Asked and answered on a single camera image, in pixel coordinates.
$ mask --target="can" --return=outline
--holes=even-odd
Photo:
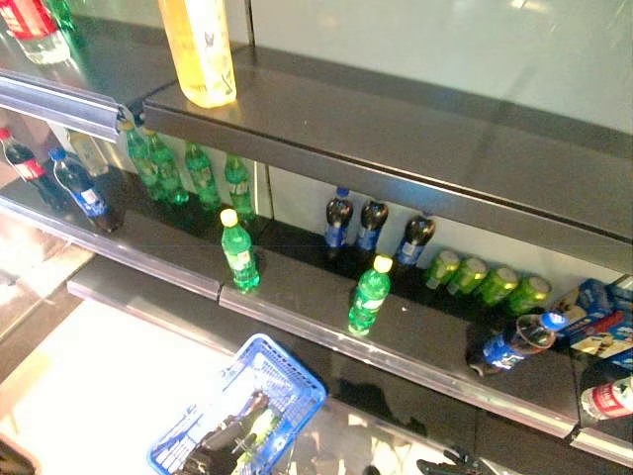
[[[521,280],[518,287],[507,296],[507,308],[515,315],[523,315],[547,300],[552,286],[547,280],[533,275]]]
[[[451,295],[469,295],[488,274],[488,266],[479,257],[469,257],[460,264],[457,272],[448,283],[448,293]]]
[[[512,292],[518,285],[516,272],[507,266],[498,267],[490,272],[482,285],[475,291],[487,306],[498,304],[506,295]]]
[[[444,249],[437,253],[426,274],[426,287],[435,290],[446,284],[459,267],[459,257],[452,250]]]

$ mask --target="green bottle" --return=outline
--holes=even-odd
[[[255,211],[250,204],[248,170],[237,155],[226,154],[225,178],[233,207],[243,220],[252,219]]]
[[[165,199],[172,205],[187,203],[189,193],[182,186],[174,152],[156,132],[145,129],[145,134],[149,140],[149,158],[158,168],[158,178],[165,190]]]
[[[386,255],[377,255],[374,268],[365,272],[356,287],[354,303],[349,309],[349,330],[355,334],[367,334],[376,322],[383,302],[389,295],[391,282],[387,273],[392,260]]]
[[[198,197],[203,208],[217,211],[222,205],[222,200],[218,195],[214,173],[211,170],[209,158],[196,143],[187,142],[185,163],[194,186],[198,190]]]
[[[152,200],[161,200],[165,196],[160,182],[158,181],[158,169],[149,159],[149,149],[147,142],[136,131],[135,125],[128,121],[122,120],[119,128],[126,133],[126,142],[128,143],[128,157],[136,167],[140,181],[149,192]]]
[[[233,272],[233,282],[241,290],[249,290],[259,285],[259,272],[253,254],[250,236],[237,223],[237,212],[223,210],[220,220],[225,226],[222,233],[222,249],[225,251],[228,266]]]

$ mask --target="blue bottle cap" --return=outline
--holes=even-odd
[[[49,151],[48,156],[52,161],[62,161],[66,158],[66,150],[59,146],[58,148],[54,148]]]
[[[541,324],[547,330],[557,332],[567,326],[567,318],[558,312],[545,312],[541,315]]]

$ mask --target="lying bottle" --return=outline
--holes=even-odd
[[[88,172],[79,163],[67,158],[63,148],[54,148],[48,155],[54,162],[55,178],[90,222],[106,233],[116,230],[121,220],[97,191]]]
[[[558,312],[522,315],[513,325],[494,336],[479,351],[467,354],[466,362],[480,376],[512,369],[526,357],[540,353],[556,341],[556,332],[567,319]]]
[[[53,210],[62,211],[70,203],[63,191],[50,179],[30,148],[17,142],[7,128],[0,129],[0,143],[7,161],[20,174],[22,179],[38,190],[42,200]]]
[[[220,220],[225,227],[222,248],[233,273],[233,282],[241,290],[257,287],[260,277],[253,247],[248,232],[238,223],[237,212],[232,209],[223,210]]]

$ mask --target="black shelf surface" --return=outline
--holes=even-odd
[[[65,35],[71,60],[36,65],[4,32],[0,19],[0,106],[114,140],[119,106],[139,112],[142,99],[176,80],[164,31],[77,17]]]
[[[632,136],[266,48],[233,57],[237,101],[177,84],[147,124],[377,198],[631,269]]]

